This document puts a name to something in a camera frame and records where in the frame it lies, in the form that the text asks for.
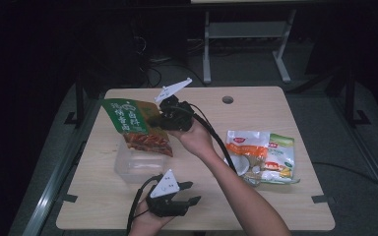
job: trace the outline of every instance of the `clear plastic container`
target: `clear plastic container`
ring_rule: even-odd
[[[125,139],[119,139],[115,172],[129,184],[143,184],[163,172],[165,156],[155,152],[129,149]]]

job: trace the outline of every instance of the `dark floor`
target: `dark floor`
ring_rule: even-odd
[[[304,73],[313,43],[288,45],[283,58],[292,78],[290,84],[284,84],[280,79],[271,54],[273,45],[260,45],[262,46],[251,52],[235,51],[230,55],[213,56],[213,82],[210,86],[278,86],[288,91],[315,78]],[[153,68],[156,71],[149,71],[149,79],[155,84],[161,75],[158,87],[180,82],[187,77],[194,79],[190,87],[203,86],[200,55],[189,57],[185,66],[178,61],[169,60],[153,65]],[[336,227],[330,232],[293,232],[293,235],[378,235],[378,185],[358,174],[375,176],[372,169],[373,160],[378,165],[378,106],[372,93],[357,83],[355,110],[363,110],[371,124],[352,128],[343,115],[344,92],[338,97],[329,97],[324,93],[329,81],[330,79],[327,79],[302,93],[287,92],[286,98],[311,160],[315,162],[314,168],[329,199]],[[87,138],[95,119],[95,111],[99,108],[98,100],[87,101],[88,120],[80,128],[81,135],[78,135],[79,131],[74,126],[64,124],[68,113],[75,111],[75,105],[75,90],[71,88],[54,119],[10,235],[21,235],[26,230],[59,158],[66,154],[69,146],[78,146]],[[67,192],[74,170],[75,166],[64,181],[60,194],[53,200],[53,208],[43,224],[40,235],[123,235],[124,231],[57,229],[55,220],[61,207],[61,199]]]

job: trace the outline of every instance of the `forearm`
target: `forearm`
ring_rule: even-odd
[[[235,216],[248,235],[290,235],[276,210],[221,161],[215,152],[206,153],[200,158],[216,177]]]

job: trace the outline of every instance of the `table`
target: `table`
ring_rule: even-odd
[[[159,93],[159,88],[112,89],[105,98],[154,101]],[[224,96],[231,96],[233,103],[223,103]],[[295,178],[301,181],[285,186],[262,184],[257,191],[281,214],[290,230],[328,231],[334,228],[335,221],[328,204],[312,201],[313,196],[324,193],[280,88],[185,88],[177,93],[177,97],[203,110],[223,140],[227,130],[272,131],[293,137]],[[114,172],[119,138],[101,108],[68,191],[68,195],[77,196],[77,199],[74,203],[63,203],[56,222],[59,228],[125,229],[131,203],[140,186],[126,184]],[[202,199],[190,207],[185,216],[176,217],[164,229],[241,230],[208,168],[174,137],[170,137],[170,145],[174,157],[167,159],[165,169],[171,168],[177,181],[194,183],[191,189],[179,192],[175,198],[187,200],[202,196]],[[218,144],[215,145],[223,156]]]

